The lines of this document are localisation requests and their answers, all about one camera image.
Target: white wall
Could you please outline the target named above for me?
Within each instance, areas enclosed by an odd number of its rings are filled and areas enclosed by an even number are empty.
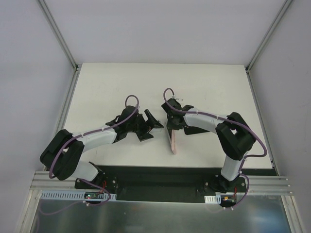
[[[247,65],[284,0],[47,0],[78,63]]]
[[[263,139],[252,92],[242,65],[83,63],[65,128],[69,132],[96,129],[123,109],[123,100],[130,94],[138,96],[141,113],[148,108],[164,124],[167,122],[167,115],[161,105],[164,101],[163,91],[168,86],[174,89],[178,98],[183,99],[182,105],[195,104],[198,109],[211,113],[240,113],[258,137]],[[139,142],[134,133],[129,133],[126,140],[117,145],[105,145],[87,151],[81,160],[115,166],[224,165],[224,150],[219,138],[213,133],[189,137],[183,131],[176,131],[176,156],[170,150],[166,130],[152,134],[152,140]],[[249,152],[261,153],[259,143]],[[270,169],[270,158],[249,159],[244,168]]]
[[[0,232],[14,232],[73,75],[35,0],[0,1]]]
[[[272,152],[311,229],[311,1],[295,0],[251,71]]]

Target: metal frame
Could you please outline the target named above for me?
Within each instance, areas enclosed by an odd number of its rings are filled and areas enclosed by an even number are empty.
[[[68,61],[74,69],[74,75],[71,79],[71,83],[69,89],[67,91],[66,99],[62,106],[62,111],[59,116],[58,122],[56,124],[55,132],[62,129],[65,125],[66,117],[69,111],[70,103],[73,97],[74,89],[79,77],[80,68],[75,62],[74,57],[72,56],[65,39],[63,38],[53,16],[50,12],[45,0],[36,0],[48,22],[50,25],[59,45],[64,51]],[[269,42],[273,32],[278,27],[280,21],[284,17],[285,13],[289,9],[293,0],[285,0],[275,19],[273,20],[271,26],[269,27],[267,33],[264,35],[260,45],[258,46],[254,56],[246,67],[247,77],[250,83],[251,91],[254,97],[255,106],[259,115],[259,120],[262,126],[262,130],[264,133],[264,137],[267,143],[269,154],[272,156],[270,144],[268,141],[268,137],[266,134],[266,130],[262,121],[260,106],[258,103],[258,98],[252,86],[251,77],[249,76],[249,71],[254,66],[255,62],[263,52],[265,46]],[[300,222],[301,218],[297,211],[295,199],[293,196],[292,188],[288,183],[288,179],[286,177],[281,176],[249,176],[250,178],[250,190],[249,195],[278,195],[282,196],[282,200],[284,203],[284,208],[286,211],[286,215],[290,224],[290,228],[293,233],[305,232]],[[27,201],[25,203],[22,216],[19,220],[19,224],[17,227],[18,233],[29,233],[31,230],[31,226],[35,219],[35,212],[38,206],[39,199],[41,197],[42,190],[74,190],[74,181],[75,179],[68,179],[66,181],[55,181],[50,180],[48,177],[48,173],[45,171],[38,171],[35,173]]]
[[[249,71],[252,69],[252,67],[254,66],[255,62],[257,61],[257,59],[259,58],[259,56],[261,55],[261,53],[263,52],[263,49],[266,47],[268,41],[271,39],[273,32],[276,30],[276,28],[278,27],[280,21],[283,19],[285,13],[287,12],[287,10],[289,9],[290,5],[292,4],[294,0],[285,0],[281,9],[278,11],[275,19],[273,20],[272,24],[270,25],[268,31],[266,32],[266,34],[264,35],[262,41],[260,42],[255,54],[253,55],[251,61],[249,62],[248,66],[246,67],[246,71],[247,73],[249,73]]]
[[[267,150],[269,152],[270,159],[272,160],[271,161],[272,167],[274,167],[274,169],[276,170],[276,173],[278,174],[278,168],[277,168],[276,162],[274,160],[274,157],[273,157],[273,154],[272,154],[272,151],[271,151],[271,147],[270,147],[270,143],[269,143],[269,139],[268,139],[268,136],[267,136],[267,132],[266,132],[266,129],[265,129],[265,126],[264,126],[264,123],[263,123],[263,119],[262,119],[262,115],[261,115],[261,108],[260,108],[260,105],[259,105],[259,102],[258,102],[258,97],[256,95],[254,86],[252,84],[252,79],[251,79],[249,73],[246,72],[246,75],[247,75],[249,86],[251,88],[251,92],[252,92],[252,95],[253,95],[253,99],[254,99],[255,107],[256,107],[256,110],[257,110],[258,117],[259,117],[259,122],[260,122],[261,130],[262,130],[262,133],[263,133],[263,137],[264,137],[264,140],[266,142],[266,146],[267,146]]]
[[[64,51],[68,61],[70,62],[70,64],[72,65],[72,67],[76,70],[78,65],[77,63],[75,62],[69,48],[68,48],[68,45],[63,37],[63,35],[61,34],[56,22],[55,22],[55,19],[52,15],[52,13],[50,12],[49,8],[48,8],[48,5],[46,4],[46,2],[44,0],[37,0],[41,10],[42,10],[42,13],[44,14],[47,22],[49,23],[60,47],[62,48],[62,50]]]
[[[292,187],[288,178],[284,176],[248,176],[250,187],[248,194],[269,196],[292,196]],[[94,189],[75,189],[76,178],[64,181],[51,180],[48,171],[37,171],[34,175],[30,190],[58,190],[58,191],[85,191],[94,192]]]

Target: white table surface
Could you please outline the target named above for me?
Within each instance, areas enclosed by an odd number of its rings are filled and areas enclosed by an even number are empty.
[[[244,66],[240,65],[84,63],[65,129],[85,132],[101,128],[122,112],[124,100],[130,94],[138,96],[140,113],[148,108],[164,125],[166,114],[161,104],[167,87],[183,99],[182,105],[194,105],[215,114],[240,113],[264,141]],[[136,104],[135,99],[128,103]],[[187,136],[183,130],[176,131],[176,155],[171,151],[165,129],[153,135],[153,139],[139,142],[136,134],[129,133],[118,143],[87,151],[81,160],[117,166],[222,167],[224,164],[225,153],[213,133]],[[262,152],[256,142],[249,154]],[[269,156],[249,158],[244,164],[244,168],[271,167]]]

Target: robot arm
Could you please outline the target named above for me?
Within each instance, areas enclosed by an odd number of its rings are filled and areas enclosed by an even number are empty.
[[[144,111],[148,118],[147,121],[145,121],[143,115],[139,114],[138,111],[129,117],[134,111],[136,111],[135,107],[126,106],[121,115],[116,116],[115,119],[102,127],[102,131],[95,130],[94,133],[88,135],[70,133],[65,129],[60,130],[40,156],[40,161],[50,169],[57,153],[66,142],[72,140],[66,149],[61,152],[60,157],[58,157],[52,171],[53,174],[61,181],[71,176],[92,183],[101,183],[103,173],[93,163],[80,161],[82,153],[101,145],[119,142],[130,132],[136,133],[140,141],[151,139],[153,138],[150,134],[152,129],[163,128],[148,109]],[[120,122],[127,118],[129,119],[120,124]]]
[[[214,180],[210,187],[215,191],[227,192],[238,179],[243,157],[251,150],[256,141],[255,138],[247,130],[238,125],[230,124],[211,116],[196,114],[200,111],[191,105],[181,107],[176,99],[169,99],[168,103],[173,108],[182,111],[175,111],[167,103],[162,105],[162,108],[167,113],[167,129],[169,132],[183,128],[186,134],[204,132],[217,134],[226,158],[221,174]],[[238,113],[233,112],[228,116],[219,117],[247,126],[246,122]]]

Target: wire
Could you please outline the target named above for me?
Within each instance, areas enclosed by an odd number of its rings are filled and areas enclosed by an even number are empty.
[[[134,97],[134,98],[136,99],[136,101],[137,101],[137,104],[136,104],[136,106],[135,106],[134,111],[133,111],[126,119],[122,120],[121,122],[119,122],[119,123],[117,123],[117,124],[115,124],[115,125],[113,125],[113,126],[109,126],[109,127],[107,127],[107,128],[104,128],[104,129],[92,130],[92,131],[89,131],[89,132],[84,133],[83,135],[90,135],[90,134],[92,134],[92,133],[98,133],[98,132],[100,132],[100,131],[105,131],[105,130],[109,130],[109,129],[115,128],[115,127],[117,127],[117,126],[123,124],[124,122],[126,122],[129,118],[131,118],[131,117],[135,114],[135,112],[138,110],[138,108],[139,108],[139,99],[137,98],[137,96],[129,95],[129,96],[126,97],[126,99],[125,99],[125,107],[127,107],[127,101],[128,101],[128,99],[129,99],[130,97]],[[56,162],[57,162],[57,159],[58,159],[59,156],[61,155],[62,151],[67,147],[67,145],[68,145],[70,142],[72,142],[73,140],[75,140],[75,139],[77,139],[77,138],[80,138],[80,137],[82,137],[82,134],[77,135],[77,136],[75,136],[75,137],[69,139],[69,140],[62,146],[62,148],[59,150],[59,152],[57,153],[57,155],[55,156],[55,158],[54,158],[54,160],[53,160],[53,162],[52,162],[52,165],[51,165],[51,168],[50,168],[50,171],[49,171],[49,178],[50,178],[50,179],[55,178],[55,176],[53,176],[52,171],[53,171],[54,166],[55,166],[55,164],[56,164]],[[100,187],[100,186],[97,186],[97,185],[95,185],[95,184],[93,184],[93,183],[87,181],[87,180],[84,180],[84,179],[80,179],[80,180],[83,181],[84,183],[87,183],[88,185],[91,185],[91,186],[93,186],[93,187],[95,187],[95,188],[100,189],[100,193],[105,192],[105,193],[108,194],[108,198],[107,198],[106,200],[101,201],[101,202],[98,203],[98,204],[93,204],[93,203],[89,203],[89,202],[88,202],[88,203],[86,204],[87,206],[99,206],[99,205],[103,205],[103,204],[107,203],[107,202],[111,199],[110,193],[105,189],[106,181],[104,182],[104,186],[103,186],[103,187]],[[39,211],[42,215],[50,216],[50,215],[55,215],[55,214],[57,214],[57,213],[60,213],[60,212],[62,212],[62,211],[64,211],[64,210],[66,210],[66,209],[72,207],[72,206],[75,205],[75,204],[84,203],[84,202],[85,202],[85,201],[75,201],[74,203],[71,203],[70,205],[65,206],[64,208],[62,208],[62,209],[60,209],[60,210],[57,210],[57,211],[54,211],[54,212],[51,212],[51,213],[45,213],[45,212],[43,212],[42,209],[41,209],[41,204],[42,204],[42,202],[40,202],[40,203],[39,203],[39,206],[38,206],[38,211]],[[37,217],[36,232],[39,231],[39,227],[40,227],[40,220],[39,220],[39,216],[38,216],[38,217]]]
[[[216,119],[220,119],[220,120],[229,122],[229,123],[231,123],[231,124],[238,125],[238,126],[244,128],[245,130],[247,130],[247,131],[259,142],[259,144],[262,146],[262,148],[263,148],[263,154],[250,154],[250,155],[246,155],[246,156],[244,156],[244,158],[243,158],[243,160],[242,160],[242,162],[241,162],[241,165],[240,165],[240,168],[239,168],[239,172],[240,172],[240,176],[243,176],[243,177],[245,177],[245,178],[247,179],[247,188],[246,188],[246,191],[245,191],[245,194],[243,195],[243,197],[239,200],[239,202],[237,202],[237,203],[234,205],[234,206],[236,206],[236,205],[239,204],[242,200],[244,200],[244,198],[246,197],[246,195],[247,195],[247,193],[248,193],[248,190],[249,190],[249,178],[248,178],[246,175],[244,175],[244,174],[241,173],[241,169],[242,169],[242,167],[243,167],[243,165],[244,165],[245,159],[246,159],[246,158],[249,158],[249,157],[261,158],[261,157],[266,156],[267,153],[268,153],[266,146],[265,146],[264,143],[261,141],[261,139],[260,139],[250,128],[248,128],[246,125],[243,125],[243,124],[241,124],[241,123],[239,123],[239,122],[236,122],[236,121],[233,121],[233,120],[229,120],[229,119],[226,119],[226,118],[223,118],[223,117],[220,117],[220,116],[216,116],[216,115],[211,114],[211,113],[195,112],[195,111],[182,111],[182,110],[178,110],[178,109],[174,108],[174,107],[171,106],[171,105],[168,103],[168,101],[166,100],[165,94],[166,94],[166,92],[167,92],[168,90],[170,90],[170,91],[172,92],[173,96],[175,95],[173,89],[171,89],[170,87],[168,87],[168,88],[166,88],[166,89],[164,90],[164,92],[163,92],[163,99],[164,99],[165,103],[166,103],[171,109],[173,109],[174,111],[179,112],[179,113],[186,113],[186,114],[201,114],[201,115],[206,115],[206,116],[208,116],[208,117],[213,117],[213,118],[216,118]]]
[[[235,201],[237,201],[237,192],[238,192],[238,189],[237,189],[237,187],[235,186],[235,187],[234,187],[234,195],[233,195]]]
[[[80,179],[80,180],[83,181],[83,182],[85,182],[85,183],[87,183],[87,184],[89,184],[89,185],[91,185],[91,186],[93,186],[93,187],[95,187],[95,188],[99,188],[102,192],[105,192],[105,193],[108,194],[108,198],[107,198],[106,200],[104,200],[104,201],[101,201],[101,203],[93,204],[93,203],[89,203],[89,202],[88,202],[88,203],[86,204],[87,206],[99,206],[99,205],[103,205],[103,204],[107,203],[107,202],[111,199],[111,194],[110,194],[105,188],[99,187],[99,186],[97,186],[97,185],[95,185],[95,184],[93,184],[93,183],[91,183],[91,182],[89,182],[89,181],[86,181],[86,180],[84,180],[84,179]],[[41,214],[44,215],[44,216],[51,216],[51,215],[58,214],[58,213],[60,213],[60,212],[62,212],[62,211],[64,211],[64,210],[66,210],[66,209],[72,207],[73,205],[78,204],[78,203],[85,203],[85,201],[80,201],[80,200],[79,200],[79,201],[75,201],[75,202],[71,203],[71,204],[68,205],[68,206],[65,206],[64,208],[62,208],[62,209],[60,209],[60,210],[57,210],[57,211],[54,211],[54,212],[50,212],[50,213],[45,213],[45,212],[43,212],[42,209],[41,209],[41,205],[42,205],[42,201],[41,201],[41,202],[39,202],[39,205],[38,205],[38,211],[39,211],[39,213],[41,213]],[[39,215],[37,216],[36,225],[37,225],[37,226],[36,226],[36,233],[38,233],[38,232],[39,232],[39,228],[40,228],[40,218],[39,218]]]
[[[112,129],[112,128],[115,128],[115,127],[117,127],[117,126],[123,124],[123,123],[126,122],[129,118],[131,118],[131,117],[135,114],[135,112],[138,110],[138,107],[139,107],[139,99],[138,99],[136,96],[134,96],[134,95],[129,95],[128,97],[126,97],[125,106],[127,106],[127,101],[128,101],[128,99],[129,99],[130,97],[134,97],[134,98],[137,100],[137,104],[136,104],[136,106],[135,106],[135,110],[134,110],[126,119],[120,121],[119,123],[117,123],[117,124],[115,124],[115,125],[113,125],[113,126],[109,126],[109,127],[107,127],[107,128],[104,128],[104,129],[97,129],[97,130],[92,130],[92,131],[86,132],[86,133],[83,134],[83,136],[90,135],[90,134],[92,134],[92,133],[98,133],[98,132],[105,131],[105,130],[110,130],[110,129]],[[59,156],[62,154],[63,150],[69,145],[70,142],[72,142],[72,141],[74,141],[74,140],[76,140],[77,138],[80,138],[80,137],[82,137],[82,134],[79,134],[79,135],[77,135],[77,136],[75,136],[75,137],[72,137],[71,139],[69,139],[69,140],[61,147],[61,149],[59,150],[59,152],[58,152],[57,155],[55,156],[55,158],[54,158],[54,160],[53,160],[53,162],[52,162],[52,165],[51,165],[51,167],[50,167],[50,171],[49,171],[49,178],[50,178],[50,179],[55,178],[55,176],[53,176],[53,169],[54,169],[54,166],[55,166],[55,164],[56,164],[56,162],[57,162]]]
[[[246,178],[246,180],[247,180],[247,187],[246,187],[246,191],[245,191],[243,197],[234,206],[237,206],[238,204],[240,204],[244,200],[244,198],[248,194],[248,190],[249,190],[249,178],[248,178],[248,176],[246,176],[246,175],[244,175],[242,173],[240,174],[240,176],[243,176],[243,177]]]
[[[107,185],[107,182],[106,181],[104,181],[104,184],[103,184],[103,188],[106,188],[106,185]],[[103,190],[101,190],[101,191],[99,191],[98,192],[98,194],[102,194],[104,191]]]

